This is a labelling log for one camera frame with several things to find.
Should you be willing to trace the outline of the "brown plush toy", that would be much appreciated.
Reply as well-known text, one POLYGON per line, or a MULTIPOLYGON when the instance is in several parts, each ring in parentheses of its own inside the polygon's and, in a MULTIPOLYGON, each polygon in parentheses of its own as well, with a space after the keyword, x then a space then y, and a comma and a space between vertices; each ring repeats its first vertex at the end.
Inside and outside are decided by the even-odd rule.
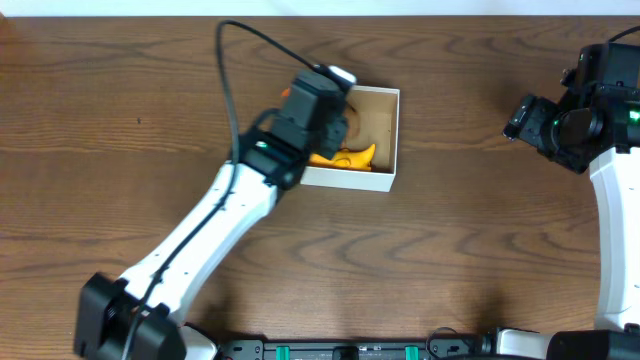
POLYGON ((360 134, 361 117, 359 112, 351 104, 347 104, 343 115, 348 125, 348 131, 343 141, 343 143, 346 144, 360 134))

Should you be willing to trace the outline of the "white cardboard box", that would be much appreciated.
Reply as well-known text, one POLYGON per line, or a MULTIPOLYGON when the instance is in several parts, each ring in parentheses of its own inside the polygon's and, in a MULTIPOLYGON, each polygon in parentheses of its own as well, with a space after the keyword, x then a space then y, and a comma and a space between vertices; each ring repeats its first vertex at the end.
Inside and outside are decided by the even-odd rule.
POLYGON ((371 171, 308 166, 301 183, 353 190, 389 192, 396 175, 400 90, 354 86, 348 103, 357 116, 358 130, 344 145, 363 151, 375 144, 371 171))

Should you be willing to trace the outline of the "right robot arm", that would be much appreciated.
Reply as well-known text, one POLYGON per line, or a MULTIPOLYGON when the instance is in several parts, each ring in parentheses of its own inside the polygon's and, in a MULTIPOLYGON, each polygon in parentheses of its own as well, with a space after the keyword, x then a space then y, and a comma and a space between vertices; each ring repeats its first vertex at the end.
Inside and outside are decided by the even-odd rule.
POLYGON ((594 327, 553 335, 502 329, 494 359, 639 356, 639 49, 609 40, 581 49, 553 102, 528 95, 503 134, 577 174, 588 173, 599 222, 594 327))

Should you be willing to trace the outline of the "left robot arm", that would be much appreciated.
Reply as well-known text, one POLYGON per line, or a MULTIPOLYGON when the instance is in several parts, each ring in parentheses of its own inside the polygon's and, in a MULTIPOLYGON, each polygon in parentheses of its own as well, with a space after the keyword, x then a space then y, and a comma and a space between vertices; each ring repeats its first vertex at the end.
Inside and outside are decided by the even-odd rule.
POLYGON ((333 156, 346 133, 354 75, 300 71, 281 108, 237 136, 203 198, 149 255, 118 279, 97 273, 80 292, 73 351, 84 359, 213 359, 216 343, 186 316, 206 280, 283 192, 311 154, 333 156))

